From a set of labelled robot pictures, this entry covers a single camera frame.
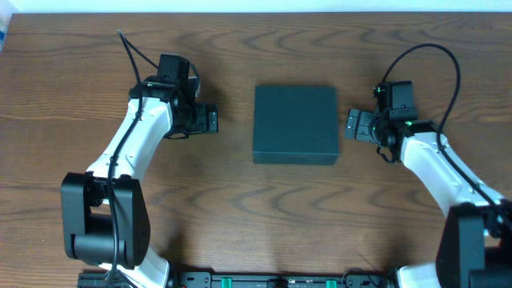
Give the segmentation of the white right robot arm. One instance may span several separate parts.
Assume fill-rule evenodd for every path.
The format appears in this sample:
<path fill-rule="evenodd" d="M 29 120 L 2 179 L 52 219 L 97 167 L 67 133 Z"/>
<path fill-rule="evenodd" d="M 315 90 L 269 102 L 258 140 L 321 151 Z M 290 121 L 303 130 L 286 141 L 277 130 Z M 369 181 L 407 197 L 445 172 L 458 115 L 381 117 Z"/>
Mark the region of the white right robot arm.
<path fill-rule="evenodd" d="M 345 136 L 390 149 L 446 218 L 434 262 L 396 269 L 396 287 L 511 285 L 511 202 L 478 179 L 432 122 L 352 109 Z"/>

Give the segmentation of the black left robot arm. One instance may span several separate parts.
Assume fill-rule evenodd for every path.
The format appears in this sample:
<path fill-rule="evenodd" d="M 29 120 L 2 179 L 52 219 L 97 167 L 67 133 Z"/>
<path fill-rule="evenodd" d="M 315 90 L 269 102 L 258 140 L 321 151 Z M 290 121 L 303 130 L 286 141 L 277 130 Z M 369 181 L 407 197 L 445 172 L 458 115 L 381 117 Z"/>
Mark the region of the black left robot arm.
<path fill-rule="evenodd" d="M 168 287 L 170 263 L 150 248 L 142 180 L 163 139 L 218 132 L 215 104 L 197 102 L 197 76 L 150 76 L 129 92 L 127 112 L 107 148 L 83 173 L 62 180 L 64 251 L 98 266 L 81 285 Z"/>

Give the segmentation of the dark green box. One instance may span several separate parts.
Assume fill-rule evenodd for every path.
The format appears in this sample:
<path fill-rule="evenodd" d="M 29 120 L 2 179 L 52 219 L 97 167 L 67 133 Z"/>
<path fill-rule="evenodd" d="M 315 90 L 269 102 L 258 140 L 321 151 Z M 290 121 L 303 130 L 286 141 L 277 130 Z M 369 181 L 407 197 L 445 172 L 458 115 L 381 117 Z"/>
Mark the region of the dark green box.
<path fill-rule="evenodd" d="M 253 162 L 333 165 L 339 156 L 338 132 L 334 87 L 255 87 Z"/>

